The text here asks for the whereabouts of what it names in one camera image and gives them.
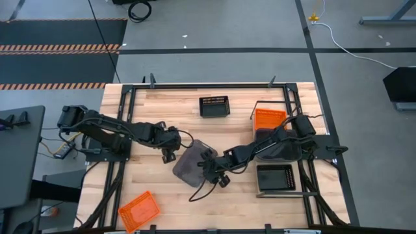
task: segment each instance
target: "black electronics box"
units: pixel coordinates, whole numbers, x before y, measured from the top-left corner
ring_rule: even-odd
[[[416,110],[416,68],[397,68],[383,82],[398,111]]]

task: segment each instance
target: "black cable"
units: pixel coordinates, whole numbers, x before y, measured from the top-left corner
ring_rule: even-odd
[[[45,156],[45,157],[50,157],[51,159],[57,159],[57,158],[51,157],[51,156],[49,156],[49,155],[46,155],[46,154],[44,154],[44,153],[39,153],[39,152],[38,152],[38,154],[43,155],[43,156]]]
[[[114,181],[112,182],[109,190],[107,193],[103,196],[101,201],[98,203],[96,209],[94,212],[88,217],[87,221],[79,227],[79,229],[86,229],[86,228],[92,228],[94,224],[96,223],[98,217],[101,215],[102,210],[105,208],[105,206],[108,204],[112,194],[114,191],[120,186],[120,183],[122,181],[122,171],[120,168],[118,169],[117,175],[114,178]]]
[[[45,127],[42,130],[55,130],[55,129],[59,129],[59,127]]]
[[[146,5],[148,7],[148,13],[144,16],[144,17],[138,17],[135,13],[132,12],[132,9],[138,5],[138,4],[143,4]],[[129,19],[134,22],[134,23],[141,23],[144,20],[146,20],[147,18],[149,18],[150,14],[151,14],[151,5],[150,3],[148,3],[146,0],[139,0],[139,1],[135,1],[134,3],[132,3],[129,6],[129,10],[127,10],[127,13],[129,15]]]
[[[87,175],[87,173],[89,173],[89,171],[91,171],[91,169],[93,169],[95,166],[97,166],[99,164],[99,162],[96,162],[95,164],[93,164],[90,168],[88,168],[86,171],[85,171],[85,173],[84,173],[84,175],[83,175],[83,177],[81,178],[81,186],[79,187],[79,188],[81,188],[82,186],[83,186],[83,184],[84,184],[84,179],[85,179],[85,176]]]
[[[318,192],[318,190],[313,186],[310,178],[307,176],[303,163],[300,163],[299,169],[300,169],[300,177],[304,181],[306,187],[311,192]],[[315,197],[316,202],[322,207],[322,210],[325,212],[326,216],[330,219],[333,225],[335,226],[346,225],[346,223],[337,216],[337,214],[331,209],[331,207],[326,203],[325,199],[320,194],[314,197]]]
[[[90,4],[91,13],[92,13],[92,16],[94,17],[94,21],[96,22],[96,25],[97,25],[97,28],[98,28],[98,31],[99,31],[99,35],[101,36],[101,39],[103,40],[105,50],[107,51],[107,54],[110,57],[112,67],[114,68],[114,72],[115,72],[115,74],[117,76],[117,80],[121,84],[122,82],[120,81],[120,78],[118,77],[118,73],[117,73],[117,69],[116,69],[116,63],[112,59],[111,53],[109,51],[109,48],[107,47],[107,43],[105,43],[105,39],[104,39],[104,36],[103,36],[103,32],[101,32],[101,29],[99,28],[98,20],[96,18],[96,13],[94,13],[94,9],[92,8],[92,5],[91,5],[91,0],[88,0],[88,3]]]
[[[199,193],[199,191],[202,189],[202,187],[203,187],[203,185],[205,184],[205,182],[206,182],[206,179],[204,179],[203,181],[202,181],[202,184],[200,185],[200,187],[197,189],[197,191],[189,198],[189,202],[196,202],[196,201],[199,201],[199,200],[201,200],[202,198],[206,198],[208,195],[210,195],[212,192],[213,192],[213,190],[215,189],[215,187],[216,187],[216,184],[218,184],[218,182],[217,183],[215,183],[214,184],[214,186],[212,187],[212,189],[209,191],[209,192],[207,192],[205,195],[203,195],[203,196],[201,196],[201,197],[199,197],[199,198],[196,198],[196,199],[193,199],[194,197],[195,197],[195,195],[197,195],[197,193]]]
[[[28,222],[32,222],[32,220],[34,220],[37,216],[39,216],[39,215],[43,214],[43,213],[44,213],[45,211],[47,211],[48,209],[54,208],[54,207],[56,207],[56,206],[58,206],[58,205],[60,205],[60,204],[62,204],[62,203],[64,203],[64,202],[65,202],[65,201],[58,202],[58,203],[56,203],[56,204],[52,205],[51,207],[48,207],[47,209],[44,209],[43,211],[40,211],[38,214],[36,214],[35,216],[33,216],[33,218],[31,218]]]
[[[187,134],[190,137],[190,140],[191,140],[189,146],[185,146],[182,143],[181,143],[181,146],[183,146],[184,148],[187,148],[187,149],[191,148],[194,145],[194,137],[190,133],[188,133],[188,132],[186,132],[184,130],[177,130],[177,131],[180,132],[180,133]]]
[[[78,218],[78,216],[77,215],[75,215],[75,218],[78,220],[78,222],[81,224],[81,225],[83,225],[84,223],[83,223],[83,221],[81,221],[79,218]]]
[[[318,117],[321,117],[321,116],[324,116],[324,114],[318,114],[317,116],[307,116],[308,118],[318,118]]]
[[[61,139],[50,139],[50,138],[45,138],[43,136],[41,136],[43,140],[50,140],[50,141],[59,141],[59,142],[63,142],[63,140]]]

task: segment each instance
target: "black basket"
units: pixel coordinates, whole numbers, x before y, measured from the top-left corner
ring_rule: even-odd
[[[229,115],[228,96],[200,97],[200,115],[202,118],[225,117]]]
[[[257,165],[259,190],[296,190],[292,165]]]

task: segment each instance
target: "metal bracket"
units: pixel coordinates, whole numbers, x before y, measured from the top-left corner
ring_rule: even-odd
[[[298,92],[298,85],[296,83],[286,83],[286,87],[293,92]]]
[[[285,229],[287,234],[321,234],[320,230],[306,230],[306,229]]]
[[[272,234],[272,224],[265,224],[266,234]]]
[[[276,78],[276,76],[273,76],[272,80],[269,82],[269,84],[267,85],[267,88],[272,88],[273,87],[273,83],[274,83],[274,79]]]
[[[14,115],[11,114],[9,115],[5,120],[0,119],[0,131],[2,130],[8,130],[8,129],[12,129],[13,128],[13,119],[14,119]]]
[[[326,150],[334,151],[335,155],[338,156],[348,150],[346,146],[326,146]]]
[[[217,229],[207,229],[207,234],[218,234]]]
[[[125,85],[123,84],[122,95],[130,92],[131,89],[133,89],[133,85],[132,84],[125,84]]]
[[[153,73],[150,73],[150,89],[155,88],[156,79]],[[143,76],[142,84],[146,84],[146,76]]]
[[[152,224],[150,226],[149,234],[156,234],[156,225]]]
[[[155,83],[156,83],[155,76],[153,75],[153,73],[150,73],[150,88],[151,89],[155,88]]]

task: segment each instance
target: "metal table leg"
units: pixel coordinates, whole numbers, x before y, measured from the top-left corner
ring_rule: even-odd
[[[416,23],[416,17],[404,16],[404,14],[410,10],[410,8],[416,4],[416,0],[405,0],[403,4],[396,9],[390,16],[363,16],[361,17],[359,24],[364,23]]]

